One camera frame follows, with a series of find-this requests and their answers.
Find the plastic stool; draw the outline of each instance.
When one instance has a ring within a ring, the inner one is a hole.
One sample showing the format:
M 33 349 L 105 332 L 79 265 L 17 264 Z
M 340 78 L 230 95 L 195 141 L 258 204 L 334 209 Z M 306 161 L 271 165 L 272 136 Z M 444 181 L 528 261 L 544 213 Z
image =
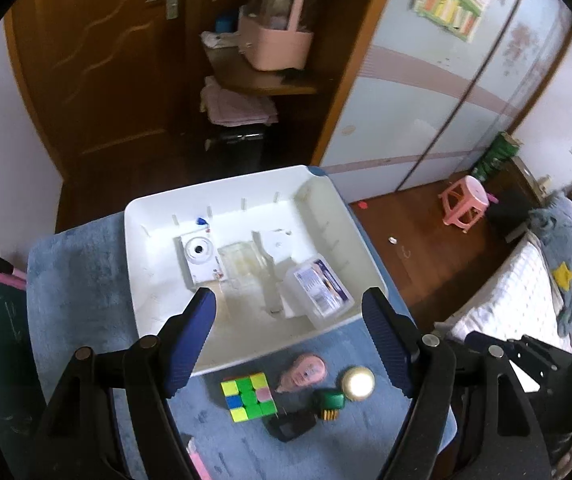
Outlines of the plastic stool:
M 488 209 L 488 196 L 484 186 L 474 176 L 466 175 L 460 178 L 438 196 L 442 199 L 446 213 L 444 224 L 461 227 L 464 233 L 467 233 Z M 452 207 L 448 201 L 451 196 L 457 200 Z

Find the gold ball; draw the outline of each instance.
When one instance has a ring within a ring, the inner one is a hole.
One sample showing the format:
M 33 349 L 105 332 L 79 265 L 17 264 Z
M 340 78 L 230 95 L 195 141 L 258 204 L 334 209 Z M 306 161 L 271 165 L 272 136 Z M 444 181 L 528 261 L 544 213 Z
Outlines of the gold ball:
M 364 366 L 346 370 L 341 378 L 341 390 L 349 400 L 365 400 L 375 389 L 375 376 Z

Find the wooden shelf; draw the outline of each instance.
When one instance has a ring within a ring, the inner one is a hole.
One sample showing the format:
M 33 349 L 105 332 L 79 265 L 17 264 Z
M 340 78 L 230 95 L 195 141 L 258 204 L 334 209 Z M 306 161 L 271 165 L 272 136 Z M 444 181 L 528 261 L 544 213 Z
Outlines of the wooden shelf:
M 237 47 L 205 46 L 204 50 L 215 72 L 215 79 L 228 90 L 250 95 L 316 94 L 318 91 L 317 85 L 307 76 L 284 83 L 281 74 L 255 70 L 239 54 Z

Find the basket handle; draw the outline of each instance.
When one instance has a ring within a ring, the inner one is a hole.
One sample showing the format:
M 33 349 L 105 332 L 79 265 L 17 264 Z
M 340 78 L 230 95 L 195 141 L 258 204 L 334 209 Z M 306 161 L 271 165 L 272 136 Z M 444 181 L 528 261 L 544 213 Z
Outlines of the basket handle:
M 304 0 L 293 0 L 292 7 L 290 8 L 290 17 L 288 19 L 288 31 L 296 32 L 299 26 L 299 19 L 301 17 L 301 10 L 304 7 Z

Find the green chalkboard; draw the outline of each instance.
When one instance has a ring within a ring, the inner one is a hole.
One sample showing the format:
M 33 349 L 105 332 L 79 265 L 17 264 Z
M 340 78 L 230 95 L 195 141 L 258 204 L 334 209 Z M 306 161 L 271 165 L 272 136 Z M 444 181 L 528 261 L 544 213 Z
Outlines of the green chalkboard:
M 0 283 L 0 449 L 26 478 L 32 436 L 46 407 L 28 333 L 26 293 Z

